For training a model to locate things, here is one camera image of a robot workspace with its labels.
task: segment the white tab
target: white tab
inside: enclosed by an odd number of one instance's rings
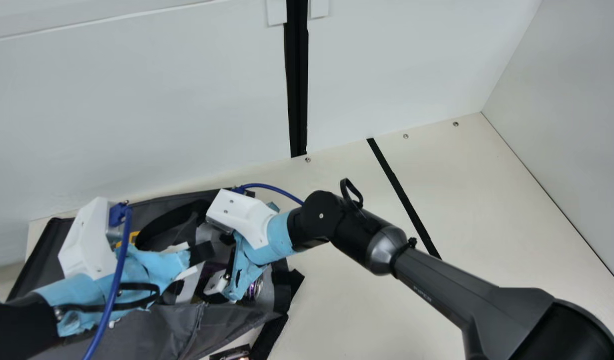
[[[311,0],[311,18],[324,18],[329,16],[329,0]]]
[[[267,1],[267,23],[270,27],[281,25],[287,22],[287,2],[293,0],[266,0]]]

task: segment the black tape strip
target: black tape strip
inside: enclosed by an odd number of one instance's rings
[[[287,76],[289,147],[291,157],[307,153],[308,0],[287,1],[284,23],[284,68]]]
[[[373,150],[373,154],[376,156],[376,159],[380,163],[380,166],[382,167],[382,171],[384,171],[385,175],[387,175],[387,178],[389,179],[391,186],[393,187],[394,191],[396,191],[396,194],[398,195],[400,202],[402,203],[403,207],[405,207],[407,215],[409,215],[409,219],[414,224],[414,228],[416,228],[418,235],[420,235],[420,240],[425,245],[427,252],[429,253],[429,255],[435,256],[436,258],[441,259],[440,254],[438,253],[438,250],[436,250],[435,246],[433,245],[433,242],[431,241],[431,237],[429,236],[429,233],[427,232],[425,228],[425,224],[423,224],[416,210],[414,209],[413,205],[409,201],[409,198],[407,197],[407,194],[405,193],[405,189],[402,188],[402,185],[398,181],[396,174],[391,170],[391,167],[389,166],[387,159],[385,159],[384,155],[382,154],[382,151],[380,151],[378,144],[373,139],[373,137],[370,137],[369,139],[367,139],[367,142],[369,143],[371,150]]]

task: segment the white panel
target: white panel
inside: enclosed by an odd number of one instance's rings
[[[0,37],[215,0],[0,0]]]
[[[287,22],[287,0],[266,0],[267,23],[270,27]]]
[[[376,139],[442,257],[499,285],[542,287],[578,303],[614,334],[614,278],[485,118],[455,121],[458,127],[450,120],[407,130],[408,139],[404,131]],[[190,179],[140,199],[251,182],[304,199],[315,190],[339,193],[339,180],[349,177],[366,209],[416,236],[365,141],[309,157]],[[265,189],[256,193],[284,212],[296,206]],[[289,257],[289,265],[306,280],[270,360],[464,358],[458,328],[394,278],[371,275],[331,244]]]
[[[483,112],[614,273],[614,0],[545,0]]]
[[[0,40],[0,234],[288,157],[282,27],[265,9],[210,2]]]
[[[309,2],[309,16],[312,19],[329,15],[329,0],[311,0]]]
[[[479,112],[540,0],[332,0],[309,21],[309,151]]]

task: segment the screw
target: screw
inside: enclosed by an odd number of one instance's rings
[[[58,319],[58,321],[62,321],[62,319],[64,318],[64,314],[60,309],[53,310],[53,313],[56,315],[56,319]]]

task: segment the white floor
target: white floor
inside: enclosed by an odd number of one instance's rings
[[[614,334],[613,276],[481,114],[376,141],[445,261],[504,287],[545,289],[588,309]],[[130,199],[248,182],[271,183],[306,198],[315,190],[339,192],[339,180],[350,178],[362,191],[366,208],[416,235],[365,141],[310,153],[309,158],[189,181]],[[274,193],[257,193],[283,210],[294,206]],[[28,249],[47,220],[30,224]],[[460,331],[449,321],[398,281],[371,275],[330,244],[295,255],[289,264],[306,279],[271,360],[464,358]]]

